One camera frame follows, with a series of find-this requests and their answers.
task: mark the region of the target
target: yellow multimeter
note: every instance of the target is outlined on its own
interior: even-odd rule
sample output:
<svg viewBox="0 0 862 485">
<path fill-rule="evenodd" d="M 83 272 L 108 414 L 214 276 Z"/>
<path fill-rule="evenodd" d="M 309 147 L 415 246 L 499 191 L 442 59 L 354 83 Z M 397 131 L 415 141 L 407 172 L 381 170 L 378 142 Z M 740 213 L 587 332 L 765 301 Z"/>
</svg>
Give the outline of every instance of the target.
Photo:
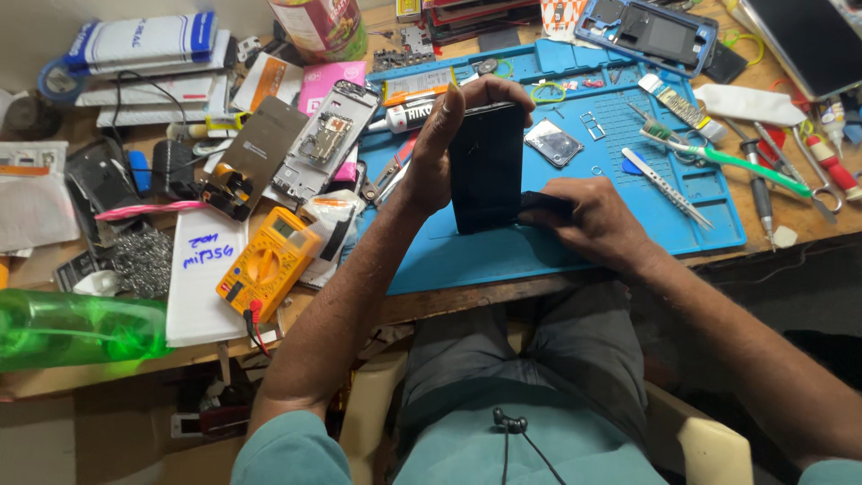
<svg viewBox="0 0 862 485">
<path fill-rule="evenodd" d="M 320 245 L 320 237 L 303 231 L 305 228 L 303 221 L 287 209 L 273 209 L 215 292 L 240 314 L 252 300 L 259 299 L 263 304 L 260 321 L 265 322 L 314 259 L 311 253 Z"/>
</svg>

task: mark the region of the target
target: tin can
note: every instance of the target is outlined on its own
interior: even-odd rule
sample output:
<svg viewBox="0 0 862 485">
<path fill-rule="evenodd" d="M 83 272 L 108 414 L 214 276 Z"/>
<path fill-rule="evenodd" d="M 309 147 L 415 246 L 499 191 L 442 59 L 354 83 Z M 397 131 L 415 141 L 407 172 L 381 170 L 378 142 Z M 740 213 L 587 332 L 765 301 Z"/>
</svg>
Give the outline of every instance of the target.
<svg viewBox="0 0 862 485">
<path fill-rule="evenodd" d="M 269 4 L 310 64 L 360 60 L 368 49 L 356 0 L 274 0 Z"/>
</svg>

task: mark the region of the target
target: fingernail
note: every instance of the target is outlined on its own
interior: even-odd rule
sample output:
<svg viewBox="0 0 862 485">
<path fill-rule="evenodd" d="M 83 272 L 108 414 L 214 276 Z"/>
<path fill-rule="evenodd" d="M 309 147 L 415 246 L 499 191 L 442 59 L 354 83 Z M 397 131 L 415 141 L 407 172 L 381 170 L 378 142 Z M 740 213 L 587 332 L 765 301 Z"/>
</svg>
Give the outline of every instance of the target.
<svg viewBox="0 0 862 485">
<path fill-rule="evenodd" d="M 455 108 L 455 97 L 458 96 L 458 86 L 450 82 L 446 88 L 446 98 L 443 99 L 443 111 L 448 113 Z"/>
</svg>

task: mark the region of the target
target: beige chair armrest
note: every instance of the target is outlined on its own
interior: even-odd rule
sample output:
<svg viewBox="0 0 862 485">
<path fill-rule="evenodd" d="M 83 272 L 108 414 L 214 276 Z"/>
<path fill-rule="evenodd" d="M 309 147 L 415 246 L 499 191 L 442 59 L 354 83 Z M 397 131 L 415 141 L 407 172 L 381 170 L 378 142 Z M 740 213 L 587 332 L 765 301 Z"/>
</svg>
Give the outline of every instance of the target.
<svg viewBox="0 0 862 485">
<path fill-rule="evenodd" d="M 752 485 L 751 448 L 736 431 L 646 382 L 646 440 L 653 464 L 689 485 Z"/>
<path fill-rule="evenodd" d="M 407 368 L 406 350 L 383 351 L 356 371 L 339 444 L 347 455 L 355 485 L 371 485 L 392 393 Z"/>
</svg>

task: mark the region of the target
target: forearm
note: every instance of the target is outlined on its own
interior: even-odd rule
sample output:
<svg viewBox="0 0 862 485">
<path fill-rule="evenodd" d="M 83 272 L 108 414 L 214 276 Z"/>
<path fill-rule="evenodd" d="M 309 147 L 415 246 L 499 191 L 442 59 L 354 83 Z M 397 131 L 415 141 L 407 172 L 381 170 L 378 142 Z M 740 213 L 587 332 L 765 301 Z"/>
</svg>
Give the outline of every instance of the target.
<svg viewBox="0 0 862 485">
<path fill-rule="evenodd" d="M 426 218 L 399 191 L 390 196 L 344 265 L 284 337 L 258 392 L 253 429 L 297 409 L 323 417 L 371 328 L 379 323 L 380 303 Z"/>
<path fill-rule="evenodd" d="M 740 401 L 801 468 L 824 457 L 862 459 L 862 398 L 850 387 L 671 256 L 638 274 L 683 316 Z"/>
</svg>

